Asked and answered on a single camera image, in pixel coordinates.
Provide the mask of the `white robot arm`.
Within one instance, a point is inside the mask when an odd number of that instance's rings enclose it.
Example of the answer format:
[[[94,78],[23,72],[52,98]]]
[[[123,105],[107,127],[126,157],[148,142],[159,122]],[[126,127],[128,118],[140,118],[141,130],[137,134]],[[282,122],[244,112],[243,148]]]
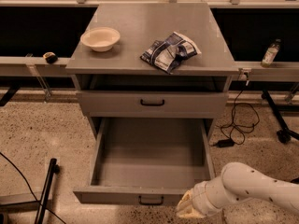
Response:
[[[187,190],[176,214],[181,218],[211,217],[225,206],[251,199],[268,201],[299,214],[298,184],[269,177],[241,162],[227,163],[219,176]]]

